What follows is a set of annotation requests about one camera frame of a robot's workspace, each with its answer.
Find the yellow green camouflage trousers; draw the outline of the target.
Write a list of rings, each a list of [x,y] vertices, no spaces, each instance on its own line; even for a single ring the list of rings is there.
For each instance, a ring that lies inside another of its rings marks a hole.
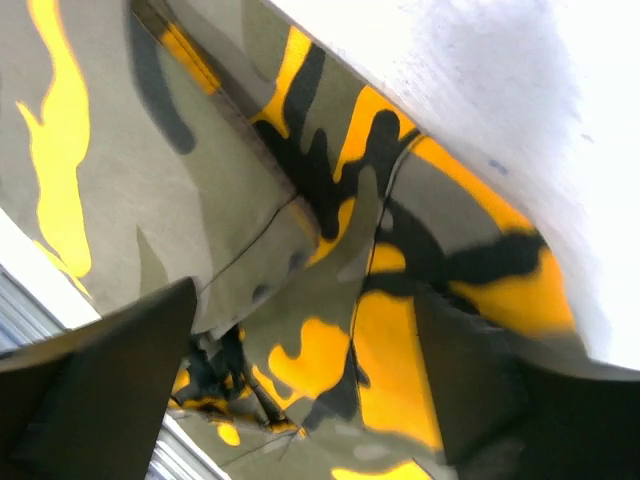
[[[576,342],[531,221],[258,1],[3,2],[1,213],[60,334],[193,279],[164,417],[234,479],[461,479],[420,289]]]

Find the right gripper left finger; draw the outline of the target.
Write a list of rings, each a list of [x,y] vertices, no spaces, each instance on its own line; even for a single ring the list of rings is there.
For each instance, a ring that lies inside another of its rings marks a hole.
[[[144,478],[196,310],[185,277],[2,355],[2,478]]]

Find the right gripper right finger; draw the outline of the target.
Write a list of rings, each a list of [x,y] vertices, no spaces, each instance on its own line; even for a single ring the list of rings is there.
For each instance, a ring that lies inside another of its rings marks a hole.
[[[636,479],[639,374],[525,340],[414,297],[442,438],[461,479]]]

